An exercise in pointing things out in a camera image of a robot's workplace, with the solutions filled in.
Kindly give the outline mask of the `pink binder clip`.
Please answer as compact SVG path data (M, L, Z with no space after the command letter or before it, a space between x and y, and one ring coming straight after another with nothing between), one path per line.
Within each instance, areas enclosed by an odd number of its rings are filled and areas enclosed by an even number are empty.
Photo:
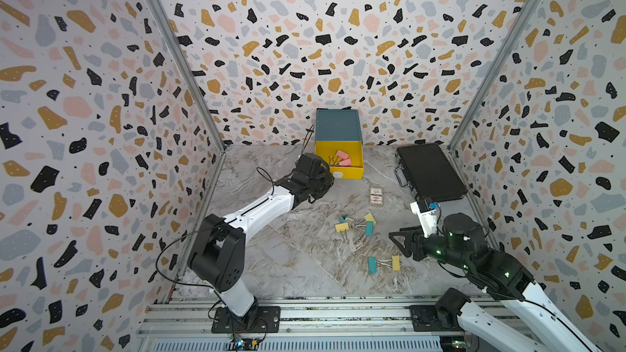
M348 158L348 159L340 161L338 165L342 167L349 167L349 166L352 166L352 162L351 162L351 159Z
M340 159L340 158L339 158L339 157L337 157L337 156L331 156L331 157L329 158L329 164L330 164L331 166L338 166L338 163L339 163L340 161L342 161L342 159Z
M348 153L345 153L342 150L337 150L336 151L336 156L339 157L340 159L344 160L348 160L350 158L350 155Z

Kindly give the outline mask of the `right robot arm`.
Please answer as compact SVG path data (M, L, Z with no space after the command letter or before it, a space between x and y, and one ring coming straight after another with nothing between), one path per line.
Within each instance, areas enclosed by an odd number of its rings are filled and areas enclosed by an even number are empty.
M598 350L516 257L488 246L483 226L470 216L454 213L438 223L431 213L422 213L420 223L389 234L404 257L416 262L430 258L442 267L456 267L457 277L512 311L533 335L528 337L503 323L455 288L435 303L440 328L472 333L500 351Z

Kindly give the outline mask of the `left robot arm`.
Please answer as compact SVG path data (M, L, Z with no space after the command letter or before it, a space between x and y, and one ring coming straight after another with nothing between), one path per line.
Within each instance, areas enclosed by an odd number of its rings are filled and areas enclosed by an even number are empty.
M255 319L259 306L242 280L247 242L274 219L326 195L334 176L320 156L303 153L286 176L270 183L263 197L242 209L225 216L206 216L187 259L187 268L215 290L239 321Z

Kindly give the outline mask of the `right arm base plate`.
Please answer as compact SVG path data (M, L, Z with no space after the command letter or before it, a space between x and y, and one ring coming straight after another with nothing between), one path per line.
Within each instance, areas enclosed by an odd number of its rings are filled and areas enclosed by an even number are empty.
M414 332L463 332L458 324L458 317L440 319L435 305L409 306L410 320Z

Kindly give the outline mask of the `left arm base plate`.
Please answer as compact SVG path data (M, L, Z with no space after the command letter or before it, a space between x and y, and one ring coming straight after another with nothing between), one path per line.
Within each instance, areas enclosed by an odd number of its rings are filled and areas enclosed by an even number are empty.
M234 315L226 307L220 307L215 312L211 332L213 334L278 333L280 319L281 308L279 306L252 306L243 317Z

